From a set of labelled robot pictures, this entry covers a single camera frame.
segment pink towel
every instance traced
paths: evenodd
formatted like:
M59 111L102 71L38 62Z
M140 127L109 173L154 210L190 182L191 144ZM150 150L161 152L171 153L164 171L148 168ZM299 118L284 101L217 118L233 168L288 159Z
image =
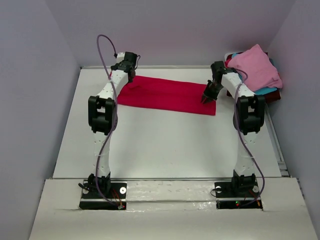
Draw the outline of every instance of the pink towel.
M245 71L248 79L245 85L251 91L257 91L264 87L283 87L277 69L271 64L269 57L257 44L251 49L232 58L228 63L229 68L236 68Z
M216 115L216 102L201 103L206 84L136 76L125 85L118 103L131 107Z

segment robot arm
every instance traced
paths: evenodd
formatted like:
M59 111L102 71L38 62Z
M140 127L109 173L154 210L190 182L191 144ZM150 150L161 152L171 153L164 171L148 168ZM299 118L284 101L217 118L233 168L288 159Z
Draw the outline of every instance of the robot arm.
M246 85L242 84L237 71L234 68L225 67L223 61L216 61L211 65L213 81L209 80L202 96L202 102L208 103L218 98L220 90L225 87L233 98L237 93L233 125L240 130L244 144L250 149L255 145L257 133L264 124L265 98L256 95ZM233 195L248 192L256 184L254 163L246 151L240 137L238 137L237 161L230 183Z
M118 53L116 64L111 66L111 80L106 83L103 89L96 95L90 96L88 100L88 122L94 133L94 158L92 172L88 177L87 189L95 190L95 176L97 170L98 184L100 190L106 195L110 191L110 167L109 151L110 136L107 137L117 124L117 100L115 99L114 85L116 95L118 96L122 88L133 81L136 76L137 55L132 52Z

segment white table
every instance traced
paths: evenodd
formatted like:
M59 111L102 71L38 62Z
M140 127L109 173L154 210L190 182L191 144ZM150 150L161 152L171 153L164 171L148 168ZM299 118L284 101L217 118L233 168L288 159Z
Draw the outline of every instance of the white table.
M263 211L217 210L213 181L129 181L126 211L81 210L79 181L45 182L30 240L317 240L295 178L266 179Z
M138 69L137 75L201 84L212 78L209 68ZM100 92L106 81L103 69L81 70L53 178L89 176L94 139L88 125L88 98ZM238 150L233 114L233 99L226 96L225 89L216 102L216 116L120 105L118 126L110 144L111 177L232 177ZM281 177L275 146L266 116L255 148L251 149L266 177Z

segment gray wall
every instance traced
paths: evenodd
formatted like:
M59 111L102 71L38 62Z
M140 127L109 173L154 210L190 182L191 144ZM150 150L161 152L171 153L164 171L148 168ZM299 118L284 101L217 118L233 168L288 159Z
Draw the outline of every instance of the gray wall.
M78 64L43 0L0 3L0 239L26 240L53 172Z
M101 66L100 33L118 51L141 54L141 65L210 65L256 43L266 49L294 1L46 0L81 66Z
M270 106L288 170L300 179L320 237L320 1L297 0L268 51L283 80Z

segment red towel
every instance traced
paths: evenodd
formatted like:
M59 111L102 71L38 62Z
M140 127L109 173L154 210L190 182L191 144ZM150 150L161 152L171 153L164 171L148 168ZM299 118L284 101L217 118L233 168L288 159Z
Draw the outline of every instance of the red towel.
M216 102L201 103L206 84L136 76L125 85L118 103L131 107L216 115Z

